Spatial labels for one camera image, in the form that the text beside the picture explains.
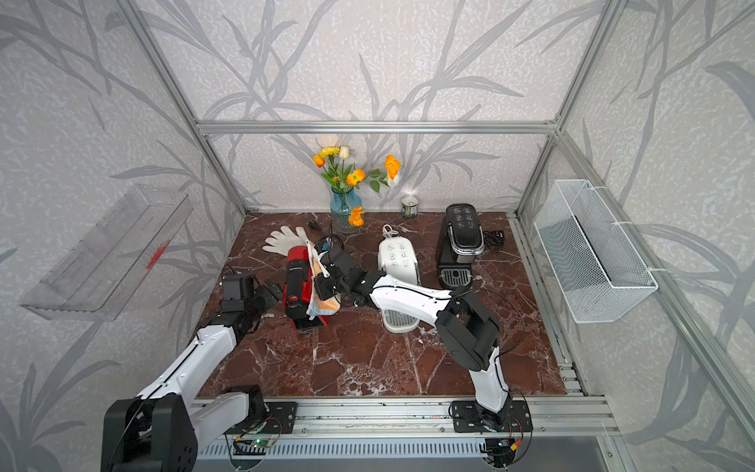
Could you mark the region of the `colourful striped cloth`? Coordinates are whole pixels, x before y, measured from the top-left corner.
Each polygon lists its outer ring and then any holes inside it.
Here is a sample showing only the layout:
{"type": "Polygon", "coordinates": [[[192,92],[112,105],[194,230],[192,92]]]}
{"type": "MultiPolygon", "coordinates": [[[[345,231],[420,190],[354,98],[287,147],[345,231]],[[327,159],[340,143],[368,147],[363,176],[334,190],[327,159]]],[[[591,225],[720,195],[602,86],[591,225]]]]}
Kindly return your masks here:
{"type": "Polygon", "coordinates": [[[307,309],[310,321],[315,318],[329,317],[336,314],[340,308],[340,298],[334,293],[333,279],[320,264],[320,254],[311,241],[306,242],[308,264],[311,270],[311,301],[307,309]]]}

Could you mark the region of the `red coffee machine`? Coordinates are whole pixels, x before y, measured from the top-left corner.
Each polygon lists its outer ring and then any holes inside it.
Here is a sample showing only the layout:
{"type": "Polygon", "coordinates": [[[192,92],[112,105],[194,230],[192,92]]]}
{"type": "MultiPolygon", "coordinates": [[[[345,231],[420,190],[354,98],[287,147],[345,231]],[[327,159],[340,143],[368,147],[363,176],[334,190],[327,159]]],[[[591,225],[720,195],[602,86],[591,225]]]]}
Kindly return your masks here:
{"type": "Polygon", "coordinates": [[[286,285],[283,306],[285,315],[296,330],[310,330],[327,326],[325,317],[307,314],[312,301],[312,270],[306,246],[296,246],[289,250],[286,265],[286,285]]]}

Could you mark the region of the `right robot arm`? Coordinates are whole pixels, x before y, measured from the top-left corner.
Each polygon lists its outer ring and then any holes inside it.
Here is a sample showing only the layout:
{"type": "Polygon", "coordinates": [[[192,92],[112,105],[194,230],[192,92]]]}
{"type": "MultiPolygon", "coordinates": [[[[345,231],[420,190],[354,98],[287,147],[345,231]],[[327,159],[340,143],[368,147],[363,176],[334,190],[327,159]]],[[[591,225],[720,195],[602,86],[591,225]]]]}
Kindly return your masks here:
{"type": "Polygon", "coordinates": [[[500,413],[509,401],[501,369],[499,322],[470,288],[440,290],[402,281],[379,269],[365,271],[343,250],[317,255],[314,287],[322,298],[395,311],[436,328],[449,356],[469,371],[480,409],[500,413]]]}

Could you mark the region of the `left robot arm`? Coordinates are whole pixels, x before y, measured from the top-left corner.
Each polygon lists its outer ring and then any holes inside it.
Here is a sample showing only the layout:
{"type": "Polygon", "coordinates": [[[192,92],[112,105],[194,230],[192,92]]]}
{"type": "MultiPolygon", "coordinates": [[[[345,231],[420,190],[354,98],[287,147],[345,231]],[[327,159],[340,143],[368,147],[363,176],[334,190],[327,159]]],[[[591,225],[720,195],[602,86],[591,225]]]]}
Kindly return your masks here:
{"type": "Polygon", "coordinates": [[[190,471],[199,453],[239,424],[257,427],[267,407],[256,385],[234,387],[203,406],[195,401],[215,368],[284,298],[272,280],[228,275],[219,313],[138,395],[115,401],[103,422],[101,470],[190,471]]]}

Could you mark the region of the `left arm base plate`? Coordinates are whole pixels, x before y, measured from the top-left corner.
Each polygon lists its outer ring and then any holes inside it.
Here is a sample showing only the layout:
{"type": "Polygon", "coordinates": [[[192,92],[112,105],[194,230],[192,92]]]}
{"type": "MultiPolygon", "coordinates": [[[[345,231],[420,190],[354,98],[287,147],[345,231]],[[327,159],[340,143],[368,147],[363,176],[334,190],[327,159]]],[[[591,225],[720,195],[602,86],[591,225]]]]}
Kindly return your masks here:
{"type": "Polygon", "coordinates": [[[229,428],[226,436],[291,435],[294,430],[298,403],[273,401],[265,404],[265,412],[258,418],[250,417],[229,428]]]}

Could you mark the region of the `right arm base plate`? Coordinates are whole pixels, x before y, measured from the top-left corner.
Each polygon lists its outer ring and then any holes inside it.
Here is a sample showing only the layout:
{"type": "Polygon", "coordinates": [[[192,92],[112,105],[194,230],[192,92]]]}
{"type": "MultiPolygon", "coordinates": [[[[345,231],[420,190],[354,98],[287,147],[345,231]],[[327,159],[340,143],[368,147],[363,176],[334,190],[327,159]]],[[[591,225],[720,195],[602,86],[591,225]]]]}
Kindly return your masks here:
{"type": "Polygon", "coordinates": [[[475,400],[452,401],[448,415],[456,433],[531,433],[530,409],[525,400],[507,399],[499,412],[481,407],[475,400]]]}

